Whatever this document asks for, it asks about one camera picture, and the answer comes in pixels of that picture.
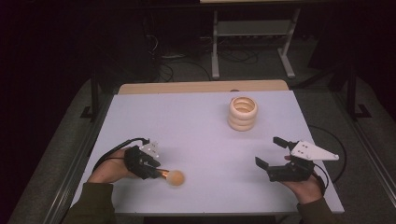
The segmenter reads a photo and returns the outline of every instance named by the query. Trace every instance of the stacked wooden rings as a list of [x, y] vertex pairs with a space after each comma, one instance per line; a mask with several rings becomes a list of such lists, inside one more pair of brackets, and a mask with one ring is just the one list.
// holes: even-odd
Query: stacked wooden rings
[[240, 132], [253, 128], [256, 121], [258, 106], [246, 96], [233, 98], [230, 102], [229, 125]]

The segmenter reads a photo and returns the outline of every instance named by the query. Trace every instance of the black cable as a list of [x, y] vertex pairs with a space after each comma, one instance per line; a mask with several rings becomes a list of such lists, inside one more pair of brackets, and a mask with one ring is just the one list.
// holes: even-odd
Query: black cable
[[332, 183], [335, 184], [340, 179], [341, 175], [344, 173], [345, 169], [347, 168], [347, 150], [345, 149], [345, 147], [344, 147], [343, 143], [340, 141], [340, 139], [337, 136], [335, 136], [335, 134], [333, 134], [333, 133], [331, 133], [331, 132], [329, 132], [329, 131], [327, 131], [327, 130], [325, 130], [323, 128], [315, 126], [315, 125], [308, 124], [308, 127], [319, 129], [319, 130], [331, 135], [340, 144], [341, 149], [343, 150], [343, 153], [344, 153], [344, 164], [343, 164], [343, 167], [342, 167], [340, 173], [337, 175], [337, 177], [334, 180], [332, 180]]
[[142, 141], [142, 144], [143, 144], [143, 145], [149, 143], [149, 140], [148, 140], [148, 139], [145, 139], [145, 138], [134, 138], [134, 139], [126, 140], [125, 142], [119, 144], [118, 146], [114, 147], [113, 149], [111, 149], [111, 150], [109, 150], [107, 153], [105, 153], [105, 155], [103, 155], [103, 156], [98, 160], [98, 162], [93, 166], [92, 172], [95, 171], [96, 168], [98, 168], [98, 166], [99, 166], [100, 164], [102, 164], [102, 162], [104, 162], [108, 156], [110, 156], [111, 154], [113, 154], [115, 151], [120, 150], [120, 149], [122, 149], [123, 147], [128, 146], [129, 144], [131, 144], [131, 143], [134, 142], [134, 141]]
[[323, 168], [321, 168], [319, 165], [317, 165], [316, 163], [314, 163], [315, 166], [317, 166], [322, 172], [323, 174], [326, 176], [326, 185], [324, 186], [325, 189], [327, 189], [327, 187], [329, 187], [329, 176], [326, 174], [326, 172], [324, 171]]

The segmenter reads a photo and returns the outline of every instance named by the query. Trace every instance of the white table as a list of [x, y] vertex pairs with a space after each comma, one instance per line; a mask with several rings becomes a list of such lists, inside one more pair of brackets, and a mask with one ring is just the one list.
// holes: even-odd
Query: white table
[[[256, 126], [242, 133], [227, 123], [228, 103], [241, 95], [255, 99], [259, 105]], [[180, 187], [172, 187], [161, 178], [122, 179], [114, 184], [112, 200], [116, 213], [137, 216], [296, 213], [297, 201], [291, 191], [270, 182], [264, 170], [255, 164], [256, 156], [270, 165], [287, 163], [283, 156], [289, 151], [273, 144], [274, 136], [313, 143], [292, 91], [116, 95], [73, 203], [103, 154], [127, 139], [144, 137], [158, 141], [161, 168], [183, 171], [186, 181]], [[324, 168], [321, 161], [316, 163]], [[344, 212], [332, 183], [325, 198], [334, 213]]]

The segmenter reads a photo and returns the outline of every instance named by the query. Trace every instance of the white metal frame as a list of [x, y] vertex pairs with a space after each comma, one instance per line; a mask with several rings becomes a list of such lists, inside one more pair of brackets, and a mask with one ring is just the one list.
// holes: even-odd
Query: white metal frame
[[218, 36], [232, 35], [285, 35], [286, 42], [279, 48], [278, 54], [285, 68], [288, 78], [295, 78], [287, 53], [290, 41], [294, 34], [300, 9], [294, 10], [291, 20], [280, 21], [219, 21], [218, 12], [214, 12], [213, 20], [213, 51], [212, 51], [212, 77], [219, 79]]

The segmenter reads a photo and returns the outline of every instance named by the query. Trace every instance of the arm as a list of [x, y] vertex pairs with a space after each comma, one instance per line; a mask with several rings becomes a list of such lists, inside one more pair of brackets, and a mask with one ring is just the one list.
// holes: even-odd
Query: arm
[[319, 182], [312, 175], [301, 182], [282, 182], [296, 196], [297, 209], [304, 224], [336, 224], [343, 223], [335, 217], [323, 198]]
[[116, 223], [112, 192], [111, 184], [85, 183], [78, 202], [70, 208], [64, 223]]
[[[110, 157], [123, 158], [124, 150], [114, 152]], [[113, 185], [126, 176], [135, 176], [128, 172], [123, 160], [104, 161], [83, 185], [81, 196], [68, 211], [64, 223], [107, 224], [116, 223], [111, 194]]]

